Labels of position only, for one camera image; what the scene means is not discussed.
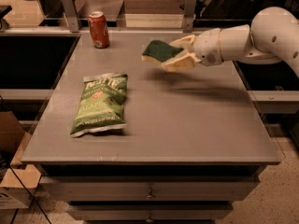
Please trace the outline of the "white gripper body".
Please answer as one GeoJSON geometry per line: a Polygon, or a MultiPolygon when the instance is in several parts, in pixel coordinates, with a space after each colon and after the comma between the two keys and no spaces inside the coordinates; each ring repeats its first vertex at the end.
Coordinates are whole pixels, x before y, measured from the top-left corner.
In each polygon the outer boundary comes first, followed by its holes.
{"type": "Polygon", "coordinates": [[[204,66],[223,63],[220,52],[221,29],[206,30],[197,36],[193,43],[194,53],[204,66]]]}

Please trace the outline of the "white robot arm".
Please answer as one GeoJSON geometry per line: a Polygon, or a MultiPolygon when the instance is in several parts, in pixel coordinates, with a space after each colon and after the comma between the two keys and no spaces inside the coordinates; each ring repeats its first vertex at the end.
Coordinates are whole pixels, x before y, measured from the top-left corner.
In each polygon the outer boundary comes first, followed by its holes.
{"type": "Polygon", "coordinates": [[[271,64],[283,61],[299,76],[299,20],[281,7],[261,10],[250,25],[205,30],[171,43],[183,51],[162,63],[169,72],[226,61],[271,64]]]}

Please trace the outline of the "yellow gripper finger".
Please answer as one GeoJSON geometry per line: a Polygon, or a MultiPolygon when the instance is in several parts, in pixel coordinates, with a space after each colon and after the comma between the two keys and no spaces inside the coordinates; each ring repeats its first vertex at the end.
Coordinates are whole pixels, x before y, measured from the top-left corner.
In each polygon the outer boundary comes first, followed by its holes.
{"type": "Polygon", "coordinates": [[[173,58],[162,63],[162,68],[167,72],[178,72],[193,69],[201,60],[194,53],[186,53],[181,57],[173,58]]]}
{"type": "Polygon", "coordinates": [[[170,43],[170,46],[175,48],[183,48],[188,52],[194,52],[193,44],[196,35],[187,35],[170,43]]]}

